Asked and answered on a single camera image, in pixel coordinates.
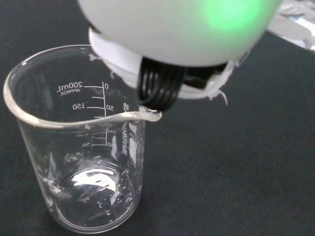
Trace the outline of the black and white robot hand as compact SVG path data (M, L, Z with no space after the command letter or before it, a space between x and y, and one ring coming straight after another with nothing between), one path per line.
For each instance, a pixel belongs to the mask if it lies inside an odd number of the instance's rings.
M214 97L275 16L278 0L80 0L93 51L140 103Z

